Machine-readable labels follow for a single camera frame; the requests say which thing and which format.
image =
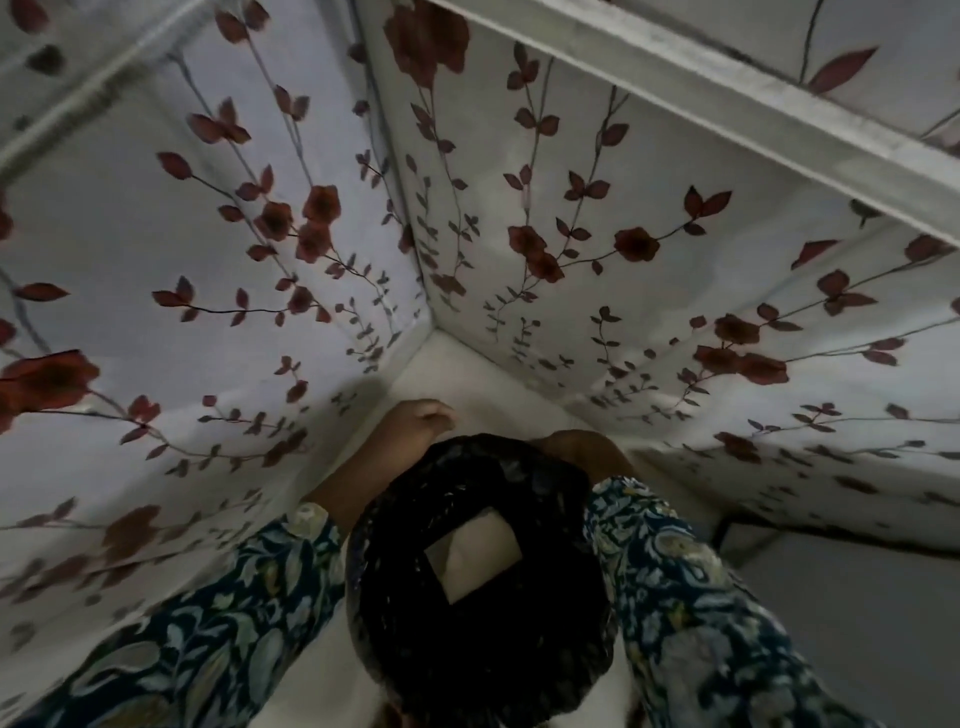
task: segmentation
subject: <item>wrist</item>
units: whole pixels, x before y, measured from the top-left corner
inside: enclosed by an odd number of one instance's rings
[[[304,500],[321,506],[343,533],[349,533],[364,509],[390,485],[375,459],[358,450]]]

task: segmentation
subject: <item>fabric enclosure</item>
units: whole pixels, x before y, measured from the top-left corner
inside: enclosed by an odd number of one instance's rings
[[[946,0],[618,4],[958,163]],[[850,196],[424,0],[11,0],[0,90],[0,725],[434,325],[731,511],[960,548],[960,255]]]

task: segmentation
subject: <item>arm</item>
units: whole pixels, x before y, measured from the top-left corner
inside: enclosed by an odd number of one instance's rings
[[[610,440],[557,434],[541,448],[599,483],[588,496],[584,534],[653,725],[880,725],[827,693],[776,618],[636,479]]]
[[[17,728],[245,726],[344,595],[342,534],[453,427],[433,400],[402,402],[297,512],[225,568],[100,643]]]

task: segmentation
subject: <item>paisley pattern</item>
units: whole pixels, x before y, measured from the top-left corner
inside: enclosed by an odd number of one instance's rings
[[[594,488],[584,535],[655,728],[882,728],[827,693],[773,615],[637,480]],[[303,504],[100,644],[14,725],[246,726],[343,597],[340,545],[326,512]]]
[[[101,643],[13,725],[245,726],[344,595],[340,534],[304,503]]]
[[[639,481],[598,485],[584,533],[655,728],[882,725],[827,693],[777,619]]]

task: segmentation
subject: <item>white frame bar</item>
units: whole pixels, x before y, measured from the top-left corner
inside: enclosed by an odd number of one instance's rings
[[[960,247],[960,160],[600,0],[432,0]]]

